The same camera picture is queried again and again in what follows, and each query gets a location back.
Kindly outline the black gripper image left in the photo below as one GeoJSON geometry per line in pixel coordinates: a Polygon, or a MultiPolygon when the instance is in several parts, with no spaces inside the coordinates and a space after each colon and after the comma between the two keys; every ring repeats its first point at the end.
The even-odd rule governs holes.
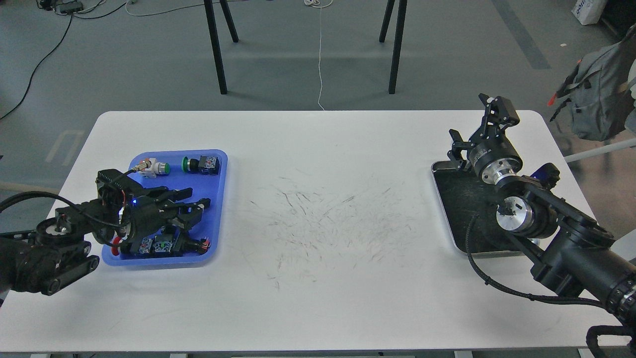
{"type": "Polygon", "coordinates": [[[123,210],[126,226],[125,242],[137,242],[156,233],[167,224],[189,231],[202,220],[205,209],[211,206],[209,198],[197,202],[175,202],[190,198],[193,188],[147,188],[141,197],[133,199],[123,210]]]}

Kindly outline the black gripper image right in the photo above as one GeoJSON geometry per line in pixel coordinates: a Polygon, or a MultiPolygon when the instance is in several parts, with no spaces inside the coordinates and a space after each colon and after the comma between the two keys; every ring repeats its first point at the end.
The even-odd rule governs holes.
{"type": "Polygon", "coordinates": [[[476,132],[470,141],[464,141],[459,131],[450,129],[448,133],[452,145],[447,157],[455,169],[461,172],[469,172],[472,166],[481,181],[498,182],[504,177],[516,175],[522,169],[522,159],[504,135],[508,128],[520,124],[520,118],[511,100],[485,93],[480,93],[478,97],[484,105],[478,134],[476,132]]]}

